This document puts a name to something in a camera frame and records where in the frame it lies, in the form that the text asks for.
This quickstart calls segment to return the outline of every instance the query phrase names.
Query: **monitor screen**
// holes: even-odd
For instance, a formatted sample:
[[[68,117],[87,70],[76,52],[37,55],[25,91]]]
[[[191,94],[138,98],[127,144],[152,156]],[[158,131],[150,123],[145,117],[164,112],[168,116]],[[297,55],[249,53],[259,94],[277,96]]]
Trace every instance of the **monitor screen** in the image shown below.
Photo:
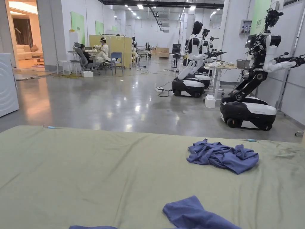
[[[256,38],[256,34],[248,36],[248,39],[247,39],[247,42],[245,45],[245,49],[249,49],[251,46],[254,45],[255,38]]]

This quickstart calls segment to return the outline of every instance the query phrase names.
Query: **ceiling light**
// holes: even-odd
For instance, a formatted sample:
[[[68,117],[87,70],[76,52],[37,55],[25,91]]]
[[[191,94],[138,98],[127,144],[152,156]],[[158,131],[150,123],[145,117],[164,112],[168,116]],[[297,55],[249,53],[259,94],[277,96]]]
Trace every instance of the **ceiling light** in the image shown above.
[[[22,15],[25,15],[23,13],[18,13],[18,12],[14,12],[14,11],[11,11],[11,14],[22,14]]]
[[[9,1],[9,7],[14,9],[19,9],[22,11],[26,11],[29,13],[38,14],[37,7],[33,5],[29,5],[23,2],[11,2]]]

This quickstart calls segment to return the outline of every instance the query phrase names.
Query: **woman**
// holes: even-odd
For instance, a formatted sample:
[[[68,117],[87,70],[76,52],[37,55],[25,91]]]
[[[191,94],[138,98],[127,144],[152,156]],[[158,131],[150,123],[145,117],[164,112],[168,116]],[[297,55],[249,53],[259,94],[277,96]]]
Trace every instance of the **woman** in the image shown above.
[[[104,63],[104,62],[110,62],[110,59],[108,57],[109,48],[108,45],[106,45],[106,39],[104,37],[101,38],[100,44],[102,46],[101,52],[96,55],[95,62],[96,63]]]

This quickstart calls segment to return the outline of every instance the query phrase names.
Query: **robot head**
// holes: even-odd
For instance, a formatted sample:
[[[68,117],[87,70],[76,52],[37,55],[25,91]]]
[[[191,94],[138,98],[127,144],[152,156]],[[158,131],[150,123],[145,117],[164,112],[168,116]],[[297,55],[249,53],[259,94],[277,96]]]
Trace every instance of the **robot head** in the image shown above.
[[[195,21],[192,34],[199,34],[203,24],[200,21]]]
[[[202,32],[202,36],[203,37],[207,37],[208,34],[209,34],[210,30],[206,29],[206,28],[203,28],[203,32]]]

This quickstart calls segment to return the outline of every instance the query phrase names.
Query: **blue cloth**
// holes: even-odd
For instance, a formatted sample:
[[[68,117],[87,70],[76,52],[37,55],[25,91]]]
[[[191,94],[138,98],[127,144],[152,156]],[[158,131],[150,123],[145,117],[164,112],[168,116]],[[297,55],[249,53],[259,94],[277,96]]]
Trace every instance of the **blue cloth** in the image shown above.
[[[207,139],[196,142],[188,148],[190,156],[188,162],[199,165],[214,165],[223,169],[230,169],[241,174],[253,168],[258,162],[258,153],[237,145],[235,148],[225,146],[220,142],[208,143]]]
[[[99,226],[99,227],[83,227],[83,226],[70,226],[69,229],[117,229],[116,227],[110,226]]]
[[[204,210],[196,196],[168,203],[163,212],[169,221],[185,229],[240,229],[221,216]]]

